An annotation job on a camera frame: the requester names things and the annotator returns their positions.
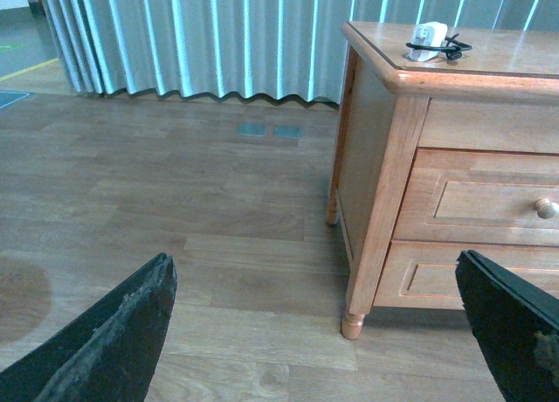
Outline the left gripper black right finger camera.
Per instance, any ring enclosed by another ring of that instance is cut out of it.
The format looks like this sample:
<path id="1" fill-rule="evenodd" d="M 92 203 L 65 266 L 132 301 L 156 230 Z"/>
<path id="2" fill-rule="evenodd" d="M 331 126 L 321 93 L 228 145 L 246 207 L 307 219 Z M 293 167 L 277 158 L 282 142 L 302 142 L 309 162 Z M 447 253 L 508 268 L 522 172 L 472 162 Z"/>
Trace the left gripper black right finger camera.
<path id="1" fill-rule="evenodd" d="M 474 250 L 455 270 L 467 320 L 506 401 L 558 400 L 558 299 Z"/>

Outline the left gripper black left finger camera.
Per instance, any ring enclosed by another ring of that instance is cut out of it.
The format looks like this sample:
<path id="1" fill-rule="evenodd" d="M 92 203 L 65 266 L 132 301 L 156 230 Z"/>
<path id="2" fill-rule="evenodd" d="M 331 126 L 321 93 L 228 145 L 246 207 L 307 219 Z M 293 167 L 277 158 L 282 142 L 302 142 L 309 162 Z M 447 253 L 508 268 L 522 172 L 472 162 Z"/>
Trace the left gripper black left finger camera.
<path id="1" fill-rule="evenodd" d="M 1 373 L 3 401 L 143 401 L 175 302 L 174 261 L 156 255 Z"/>

